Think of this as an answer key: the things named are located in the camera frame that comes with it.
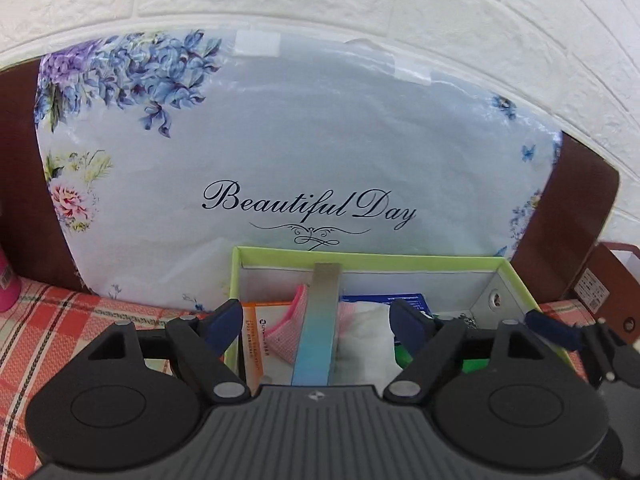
brown box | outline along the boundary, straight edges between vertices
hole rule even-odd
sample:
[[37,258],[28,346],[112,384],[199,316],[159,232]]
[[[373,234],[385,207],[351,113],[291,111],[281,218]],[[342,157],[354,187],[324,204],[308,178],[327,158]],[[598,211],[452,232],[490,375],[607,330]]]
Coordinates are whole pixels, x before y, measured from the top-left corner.
[[640,250],[602,242],[591,251],[572,286],[572,293],[595,319],[607,324],[627,343],[640,337]]

box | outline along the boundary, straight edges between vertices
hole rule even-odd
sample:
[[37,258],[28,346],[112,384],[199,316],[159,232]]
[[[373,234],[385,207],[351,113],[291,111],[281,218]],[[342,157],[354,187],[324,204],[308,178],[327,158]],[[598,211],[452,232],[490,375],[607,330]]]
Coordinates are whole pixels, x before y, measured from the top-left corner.
[[[434,314],[466,314],[478,328],[496,328],[503,319],[522,320],[538,305],[511,264],[499,257],[402,256],[326,253],[236,247],[230,296],[240,301],[282,301],[309,283],[315,263],[342,264],[342,293],[421,293]],[[566,352],[556,349],[570,363]],[[238,345],[226,353],[238,369]]]
[[591,251],[572,292],[595,319],[607,324],[627,343],[640,337],[640,250],[603,242]]

pink bottle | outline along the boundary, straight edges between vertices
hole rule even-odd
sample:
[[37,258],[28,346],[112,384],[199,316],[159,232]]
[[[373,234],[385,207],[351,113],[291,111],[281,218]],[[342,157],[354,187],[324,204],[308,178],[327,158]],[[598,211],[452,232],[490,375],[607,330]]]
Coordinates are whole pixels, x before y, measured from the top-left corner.
[[14,306],[20,296],[20,278],[15,275],[9,261],[0,248],[0,312]]

white brick wall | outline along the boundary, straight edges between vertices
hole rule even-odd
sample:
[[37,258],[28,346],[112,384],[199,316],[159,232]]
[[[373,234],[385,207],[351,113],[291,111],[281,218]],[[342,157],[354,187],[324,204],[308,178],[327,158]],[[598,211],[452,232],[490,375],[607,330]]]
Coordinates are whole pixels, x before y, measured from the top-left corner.
[[543,109],[620,170],[604,237],[640,244],[640,0],[0,0],[0,67],[220,24],[369,38]]

white poster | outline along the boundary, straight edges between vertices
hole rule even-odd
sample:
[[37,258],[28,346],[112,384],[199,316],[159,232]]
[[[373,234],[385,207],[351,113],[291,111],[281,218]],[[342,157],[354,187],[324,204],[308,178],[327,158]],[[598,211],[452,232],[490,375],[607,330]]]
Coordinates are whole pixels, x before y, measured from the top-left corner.
[[226,299],[236,245],[510,257],[561,140],[398,55],[255,31],[50,54],[35,119],[86,284],[178,308]]

